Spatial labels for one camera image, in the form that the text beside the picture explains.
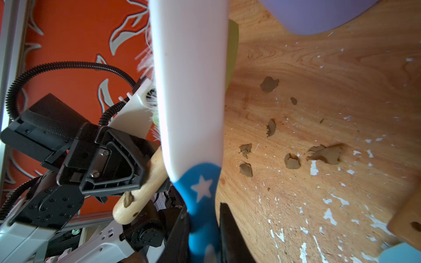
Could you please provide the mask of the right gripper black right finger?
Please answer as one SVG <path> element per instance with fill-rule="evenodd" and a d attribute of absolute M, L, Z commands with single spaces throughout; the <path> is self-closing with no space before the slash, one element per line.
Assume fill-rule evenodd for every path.
<path fill-rule="evenodd" d="M 220 235 L 223 263 L 256 263 L 226 203 L 220 204 Z"/>

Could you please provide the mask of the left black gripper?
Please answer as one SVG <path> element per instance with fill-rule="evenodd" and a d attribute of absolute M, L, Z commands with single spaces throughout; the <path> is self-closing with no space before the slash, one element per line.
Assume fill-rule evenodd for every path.
<path fill-rule="evenodd" d="M 140 188 L 154 154 L 148 141 L 97 126 L 52 94 L 23 112 L 1 140 L 47 170 L 9 196 L 1 219 L 54 230 L 73 218 L 88 195 L 103 202 Z"/>

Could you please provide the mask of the pale green trowel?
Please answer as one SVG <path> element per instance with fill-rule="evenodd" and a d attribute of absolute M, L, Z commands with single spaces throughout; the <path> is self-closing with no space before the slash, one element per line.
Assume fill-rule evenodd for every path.
<path fill-rule="evenodd" d="M 229 21 L 228 30 L 228 54 L 227 54 L 227 77 L 226 87 L 229 86 L 234 73 L 237 51 L 239 46 L 239 26 L 233 20 Z M 147 163 L 146 178 L 140 188 L 127 191 L 115 204 L 112 215 L 115 221 L 121 225 L 131 223 L 140 211 L 146 206 L 151 197 L 160 189 L 168 179 L 164 167 L 161 147 L 152 146 L 155 153 Z"/>

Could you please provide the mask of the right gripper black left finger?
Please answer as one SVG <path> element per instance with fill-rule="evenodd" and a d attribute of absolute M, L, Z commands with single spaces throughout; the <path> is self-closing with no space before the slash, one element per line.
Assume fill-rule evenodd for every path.
<path fill-rule="evenodd" d="M 158 263 L 189 263 L 190 219 L 186 206 L 159 211 L 165 230 L 164 250 Z"/>

